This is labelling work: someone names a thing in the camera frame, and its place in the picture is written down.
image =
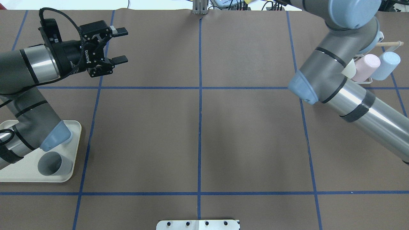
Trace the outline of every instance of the metal bracket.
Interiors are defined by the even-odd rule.
[[[156,230],[240,230],[240,220],[159,221]]]
[[[393,45],[393,46],[389,47],[389,49],[386,50],[385,52],[393,52],[393,51],[395,51],[396,49],[398,49],[398,48],[399,48],[401,45],[403,45],[403,44],[404,44],[403,42],[397,41],[397,42],[396,42],[396,45]]]
[[[209,0],[193,0],[193,14],[207,14]]]

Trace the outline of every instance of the cable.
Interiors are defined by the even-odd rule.
[[[271,7],[271,9],[270,10],[276,10],[276,7],[277,7],[277,3],[274,3],[274,5],[273,5],[273,7]]]
[[[267,1],[266,3],[264,3],[263,7],[261,8],[261,10],[264,10],[265,5],[267,5],[267,3],[271,2],[271,8],[273,8],[274,6],[274,2],[273,1]]]
[[[220,9],[220,10],[223,10],[222,8],[217,7],[217,6],[209,6],[207,9],[210,9],[211,7],[215,7],[215,8],[218,8],[218,9]]]
[[[0,133],[10,133],[11,134],[11,136],[7,140],[0,142],[0,145],[5,145],[5,144],[9,143],[13,139],[13,137],[15,135],[15,133],[14,133],[14,131],[12,129],[2,129],[2,130],[0,130]]]
[[[228,8],[228,10],[230,10],[230,8],[231,8],[231,4],[233,3],[233,0],[231,0],[230,1],[230,5],[229,5],[229,8]]]
[[[79,35],[79,37],[80,37],[80,41],[81,41],[81,51],[80,51],[80,58],[79,58],[79,60],[78,60],[78,63],[77,63],[76,65],[74,65],[74,67],[72,68],[72,70],[71,70],[69,73],[67,73],[65,76],[63,76],[63,77],[60,77],[60,78],[55,79],[55,80],[53,80],[53,81],[47,81],[47,82],[43,82],[43,83],[34,84],[34,85],[32,85],[32,86],[23,87],[21,90],[19,90],[19,91],[17,91],[17,92],[14,92],[14,93],[0,93],[0,95],[15,95],[15,94],[18,94],[18,93],[21,93],[21,92],[25,92],[25,91],[27,91],[27,90],[29,90],[29,89],[31,89],[31,88],[37,87],[37,86],[43,86],[43,85],[47,85],[47,84],[51,84],[51,83],[54,83],[54,82],[61,81],[61,80],[65,79],[65,78],[67,78],[68,76],[74,74],[74,73],[78,70],[78,67],[79,67],[79,65],[81,64],[81,62],[84,60],[84,56],[85,56],[85,48],[84,48],[84,47],[85,47],[85,41],[82,39],[82,30],[81,30],[81,27],[77,26],[77,25],[75,24],[75,22],[74,22],[68,15],[66,15],[64,12],[61,12],[61,11],[59,11],[59,10],[57,10],[57,9],[48,8],[48,7],[41,8],[40,11],[38,12],[38,15],[39,15],[40,21],[41,21],[41,25],[45,25],[44,11],[46,11],[46,10],[61,14],[62,16],[64,16],[65,18],[67,18],[67,19],[71,22],[71,24],[75,27],[75,29],[77,30],[78,35]]]
[[[409,6],[409,2],[408,1],[406,1],[406,2],[403,2],[402,0],[387,0],[388,2],[393,2],[393,3],[398,3],[398,4],[401,4],[401,5],[406,5],[406,6]]]

